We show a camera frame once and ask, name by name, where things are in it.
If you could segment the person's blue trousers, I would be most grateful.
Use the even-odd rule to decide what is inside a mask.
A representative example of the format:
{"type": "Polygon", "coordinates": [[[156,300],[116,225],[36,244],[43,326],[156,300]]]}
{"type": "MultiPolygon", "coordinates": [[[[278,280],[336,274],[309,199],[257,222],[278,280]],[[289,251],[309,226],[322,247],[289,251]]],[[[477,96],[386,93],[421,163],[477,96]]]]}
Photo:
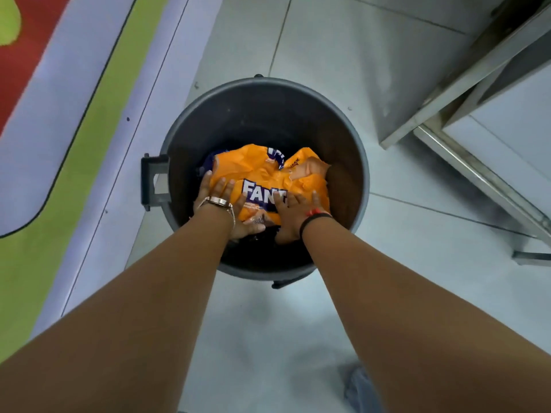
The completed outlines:
{"type": "Polygon", "coordinates": [[[354,413],[384,413],[375,386],[361,365],[349,372],[343,395],[354,413]]]}

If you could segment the orange plastic wrapper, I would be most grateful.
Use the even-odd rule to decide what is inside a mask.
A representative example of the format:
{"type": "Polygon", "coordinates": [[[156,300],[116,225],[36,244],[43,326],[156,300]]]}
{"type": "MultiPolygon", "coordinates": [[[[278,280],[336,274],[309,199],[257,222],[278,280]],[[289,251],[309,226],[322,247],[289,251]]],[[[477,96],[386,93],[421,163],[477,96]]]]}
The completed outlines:
{"type": "Polygon", "coordinates": [[[316,192],[322,208],[329,212],[328,169],[329,164],[309,147],[299,149],[286,159],[277,149],[250,144],[236,150],[212,152],[200,167],[199,175],[211,171],[211,186],[220,178],[234,180],[230,200],[234,202],[246,194],[239,220],[271,227],[280,225],[273,201],[273,196],[278,192],[284,200],[289,191],[307,199],[311,199],[313,192],[316,192]]]}

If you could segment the person's right hand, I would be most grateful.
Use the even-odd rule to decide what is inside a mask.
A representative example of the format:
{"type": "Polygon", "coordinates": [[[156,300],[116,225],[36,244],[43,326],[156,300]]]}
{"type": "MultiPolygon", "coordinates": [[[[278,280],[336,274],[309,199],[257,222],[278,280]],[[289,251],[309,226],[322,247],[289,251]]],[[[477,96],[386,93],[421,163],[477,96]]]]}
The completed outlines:
{"type": "Polygon", "coordinates": [[[282,192],[278,192],[274,194],[274,203],[280,218],[280,228],[298,229],[305,220],[305,214],[309,209],[321,208],[325,210],[316,190],[313,191],[310,199],[298,193],[287,192],[286,196],[283,196],[282,192]]]}

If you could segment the stainless steel table frame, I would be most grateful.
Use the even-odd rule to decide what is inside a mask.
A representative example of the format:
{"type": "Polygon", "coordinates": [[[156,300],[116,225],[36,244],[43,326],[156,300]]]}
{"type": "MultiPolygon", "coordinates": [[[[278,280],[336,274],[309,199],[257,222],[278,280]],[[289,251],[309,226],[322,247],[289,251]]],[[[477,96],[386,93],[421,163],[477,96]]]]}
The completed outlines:
{"type": "Polygon", "coordinates": [[[503,0],[452,71],[380,146],[410,133],[550,250],[515,250],[513,260],[551,266],[551,168],[537,166],[551,162],[551,0],[503,0]]]}

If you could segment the colourful printed panel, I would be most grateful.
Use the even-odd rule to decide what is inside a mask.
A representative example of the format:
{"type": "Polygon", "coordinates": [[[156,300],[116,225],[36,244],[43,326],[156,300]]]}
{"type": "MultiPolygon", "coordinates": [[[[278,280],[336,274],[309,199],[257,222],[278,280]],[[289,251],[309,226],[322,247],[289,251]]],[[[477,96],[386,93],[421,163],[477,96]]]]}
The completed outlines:
{"type": "Polygon", "coordinates": [[[0,363],[127,264],[223,0],[0,0],[0,363]]]}

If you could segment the dark grey round bin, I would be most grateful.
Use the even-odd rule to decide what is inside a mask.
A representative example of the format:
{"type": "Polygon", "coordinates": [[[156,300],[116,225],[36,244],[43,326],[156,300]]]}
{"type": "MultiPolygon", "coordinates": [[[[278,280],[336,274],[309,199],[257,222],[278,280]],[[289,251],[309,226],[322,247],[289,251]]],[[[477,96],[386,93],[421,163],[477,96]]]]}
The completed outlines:
{"type": "MultiPolygon", "coordinates": [[[[323,95],[295,82],[263,77],[232,81],[194,100],[175,120],[160,155],[141,159],[141,204],[161,208],[173,231],[193,216],[209,154],[245,145],[272,147],[286,159],[309,147],[325,163],[329,213],[355,232],[370,192],[368,159],[359,134],[323,95]]],[[[315,265],[296,241],[278,245],[279,226],[231,241],[219,270],[234,277],[269,281],[281,289],[310,275],[315,265]]]]}

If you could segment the person's left forearm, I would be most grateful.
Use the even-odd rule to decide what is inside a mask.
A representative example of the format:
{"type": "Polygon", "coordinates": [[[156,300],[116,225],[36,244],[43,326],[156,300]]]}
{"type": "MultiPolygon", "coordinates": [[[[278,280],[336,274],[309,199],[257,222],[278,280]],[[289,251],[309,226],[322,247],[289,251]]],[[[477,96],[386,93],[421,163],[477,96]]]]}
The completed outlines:
{"type": "Polygon", "coordinates": [[[0,413],[176,413],[227,242],[187,222],[0,363],[0,413]]]}

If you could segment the person's left hand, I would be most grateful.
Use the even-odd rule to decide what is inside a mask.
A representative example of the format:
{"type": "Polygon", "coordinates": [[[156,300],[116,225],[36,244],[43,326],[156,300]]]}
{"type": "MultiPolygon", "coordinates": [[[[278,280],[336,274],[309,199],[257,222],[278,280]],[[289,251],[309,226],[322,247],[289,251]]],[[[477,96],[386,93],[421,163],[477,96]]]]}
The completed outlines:
{"type": "Polygon", "coordinates": [[[214,233],[223,237],[227,241],[235,241],[235,224],[252,223],[243,222],[239,216],[244,208],[246,196],[236,196],[233,205],[225,205],[224,187],[226,178],[219,178],[212,183],[213,173],[210,180],[210,196],[204,200],[198,200],[198,196],[193,205],[193,216],[191,221],[205,229],[205,231],[214,233]]]}

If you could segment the black wrist band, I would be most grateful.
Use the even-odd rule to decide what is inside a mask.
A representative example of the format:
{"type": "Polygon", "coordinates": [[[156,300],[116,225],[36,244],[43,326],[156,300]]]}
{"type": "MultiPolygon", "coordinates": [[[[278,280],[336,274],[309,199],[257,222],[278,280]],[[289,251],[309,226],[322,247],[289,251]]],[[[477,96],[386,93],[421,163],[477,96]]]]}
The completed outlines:
{"type": "Polygon", "coordinates": [[[324,214],[319,214],[319,215],[315,215],[313,217],[310,217],[310,218],[305,218],[305,220],[302,222],[302,224],[300,225],[300,229],[299,229],[299,238],[301,241],[303,241],[303,234],[304,234],[304,230],[306,229],[307,225],[309,223],[311,223],[312,221],[316,220],[316,219],[321,219],[321,218],[329,218],[329,219],[333,219],[333,216],[326,212],[324,214]]]}

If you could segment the person's right forearm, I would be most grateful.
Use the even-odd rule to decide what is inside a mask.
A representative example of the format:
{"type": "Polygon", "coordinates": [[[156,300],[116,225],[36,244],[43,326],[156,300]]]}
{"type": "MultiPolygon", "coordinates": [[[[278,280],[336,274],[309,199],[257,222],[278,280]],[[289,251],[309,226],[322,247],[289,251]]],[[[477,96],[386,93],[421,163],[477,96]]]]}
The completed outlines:
{"type": "Polygon", "coordinates": [[[551,355],[334,219],[303,243],[388,413],[551,413],[551,355]]]}

